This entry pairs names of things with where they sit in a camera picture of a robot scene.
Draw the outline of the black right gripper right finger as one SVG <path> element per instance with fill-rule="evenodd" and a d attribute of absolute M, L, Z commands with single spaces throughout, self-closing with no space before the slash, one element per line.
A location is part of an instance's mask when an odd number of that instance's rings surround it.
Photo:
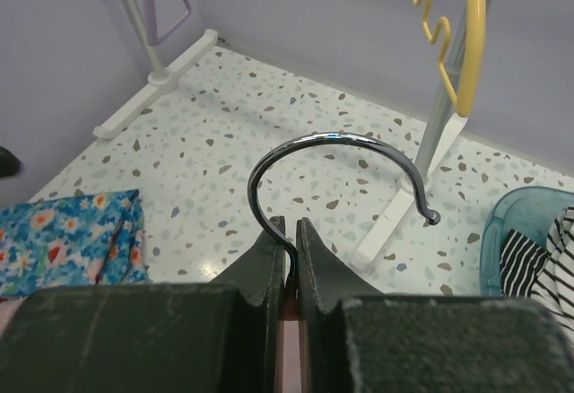
<path fill-rule="evenodd" d="M 381 293 L 297 223 L 306 392 L 570 392 L 573 352 L 525 299 Z"/>

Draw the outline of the pink plastic hanger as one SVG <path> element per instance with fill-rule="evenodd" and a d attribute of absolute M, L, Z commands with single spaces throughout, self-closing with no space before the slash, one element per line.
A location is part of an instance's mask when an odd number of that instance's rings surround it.
<path fill-rule="evenodd" d="M 285 303 L 300 316 L 302 387 L 308 392 L 336 392 L 349 374 L 344 322 L 339 302 L 352 295 L 377 295 L 378 290 L 330 253 L 307 218 L 297 221 L 296 241 L 265 217 L 259 203 L 258 185 L 265 172 L 291 153 L 320 145 L 346 145 L 377 153 L 396 164 L 409 179 L 418 213 L 428 225 L 440 222 L 438 211 L 427 203 L 424 181 L 416 166 L 395 147 L 375 138 L 346 132 L 305 135 L 285 142 L 257 163 L 248 179 L 248 205 L 267 235 L 290 260 Z"/>

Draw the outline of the pink tank top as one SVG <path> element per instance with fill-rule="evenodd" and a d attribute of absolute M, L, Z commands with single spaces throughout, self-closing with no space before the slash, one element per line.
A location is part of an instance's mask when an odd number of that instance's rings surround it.
<path fill-rule="evenodd" d="M 26 298 L 6 300 L 0 303 L 0 336 L 13 319 L 16 311 L 26 302 Z"/>

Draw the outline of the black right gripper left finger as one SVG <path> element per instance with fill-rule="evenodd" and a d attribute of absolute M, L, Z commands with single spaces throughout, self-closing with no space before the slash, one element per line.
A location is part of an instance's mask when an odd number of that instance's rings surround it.
<path fill-rule="evenodd" d="M 4 392 L 278 392 L 283 251 L 266 234 L 211 282 L 45 289 L 1 337 Z"/>

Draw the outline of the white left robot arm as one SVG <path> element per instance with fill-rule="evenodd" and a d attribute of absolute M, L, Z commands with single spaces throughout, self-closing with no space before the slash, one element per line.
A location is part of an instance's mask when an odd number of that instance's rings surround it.
<path fill-rule="evenodd" d="M 0 147 L 0 179 L 17 176 L 22 171 L 22 162 L 5 147 Z"/>

